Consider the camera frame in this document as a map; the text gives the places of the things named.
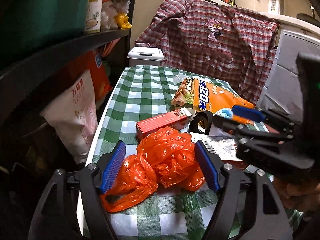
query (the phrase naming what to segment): storage bin lid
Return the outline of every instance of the storage bin lid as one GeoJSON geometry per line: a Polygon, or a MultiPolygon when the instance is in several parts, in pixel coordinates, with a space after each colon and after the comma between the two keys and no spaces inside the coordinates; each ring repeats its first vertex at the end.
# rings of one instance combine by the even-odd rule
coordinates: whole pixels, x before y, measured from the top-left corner
{"type": "Polygon", "coordinates": [[[147,47],[134,47],[128,53],[128,58],[163,60],[164,56],[161,49],[147,48],[147,47]]]}

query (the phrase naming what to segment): person's hand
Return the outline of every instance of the person's hand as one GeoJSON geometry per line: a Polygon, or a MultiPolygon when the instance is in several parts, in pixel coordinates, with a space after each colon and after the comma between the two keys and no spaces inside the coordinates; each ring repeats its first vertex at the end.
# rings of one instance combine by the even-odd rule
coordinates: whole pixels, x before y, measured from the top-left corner
{"type": "Polygon", "coordinates": [[[293,185],[275,178],[272,184],[286,208],[306,212],[315,211],[320,206],[320,182],[317,179],[307,179],[301,185],[293,185]]]}

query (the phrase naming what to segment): air vent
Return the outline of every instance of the air vent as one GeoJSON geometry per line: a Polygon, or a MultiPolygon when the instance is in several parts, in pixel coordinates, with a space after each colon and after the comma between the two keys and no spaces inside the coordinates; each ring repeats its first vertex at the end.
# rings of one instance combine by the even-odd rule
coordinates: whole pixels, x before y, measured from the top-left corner
{"type": "Polygon", "coordinates": [[[284,15],[284,0],[280,0],[280,14],[284,15]]]}
{"type": "Polygon", "coordinates": [[[277,0],[271,0],[271,11],[272,12],[276,12],[276,4],[277,4],[277,0]]]}

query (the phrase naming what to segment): table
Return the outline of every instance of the table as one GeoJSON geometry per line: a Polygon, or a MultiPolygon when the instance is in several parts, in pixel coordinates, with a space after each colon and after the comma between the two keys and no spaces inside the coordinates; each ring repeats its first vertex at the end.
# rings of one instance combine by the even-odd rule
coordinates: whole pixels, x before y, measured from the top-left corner
{"type": "MultiPolygon", "coordinates": [[[[140,65],[125,68],[104,110],[104,118],[98,125],[86,165],[111,152],[118,140],[126,144],[126,156],[136,154],[136,122],[170,111],[170,102],[178,89],[172,79],[179,73],[208,78],[167,67],[140,65]]],[[[227,82],[209,79],[215,85],[235,93],[227,82]]],[[[250,129],[268,131],[263,123],[255,123],[250,129]]],[[[248,170],[255,171],[253,166],[248,170]]],[[[239,233],[244,198],[243,192],[229,237],[239,233]]],[[[206,184],[195,193],[177,187],[165,189],[159,185],[158,191],[142,203],[108,216],[119,239],[200,240],[217,201],[217,195],[206,184]]],[[[87,235],[81,195],[77,216],[82,233],[87,235]]],[[[293,229],[296,229],[301,213],[288,211],[288,217],[293,229]]]]}

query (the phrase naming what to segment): white trash can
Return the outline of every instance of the white trash can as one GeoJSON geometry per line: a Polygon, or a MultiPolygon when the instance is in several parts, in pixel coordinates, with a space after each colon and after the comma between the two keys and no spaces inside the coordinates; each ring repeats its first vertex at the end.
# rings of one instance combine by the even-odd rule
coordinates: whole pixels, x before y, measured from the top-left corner
{"type": "Polygon", "coordinates": [[[164,59],[161,49],[134,47],[128,53],[129,67],[136,65],[153,65],[160,66],[161,60],[164,59]]]}

